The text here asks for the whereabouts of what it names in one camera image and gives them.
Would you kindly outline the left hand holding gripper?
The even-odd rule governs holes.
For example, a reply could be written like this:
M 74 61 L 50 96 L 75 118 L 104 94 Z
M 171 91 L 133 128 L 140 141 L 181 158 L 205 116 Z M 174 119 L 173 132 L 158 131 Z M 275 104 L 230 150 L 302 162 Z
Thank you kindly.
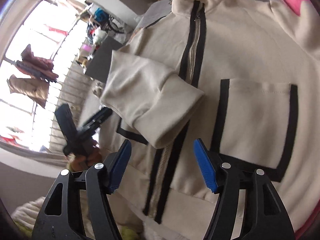
M 92 140 L 93 142 L 93 152 L 89 156 L 84 155 L 77 155 L 74 157 L 71 157 L 68 161 L 67 168 L 71 170 L 72 172 L 80 172 L 87 170 L 91 166 L 93 166 L 96 163 L 99 163 L 102 161 L 102 156 L 100 154 L 100 148 L 97 146 L 98 142 L 95 140 Z

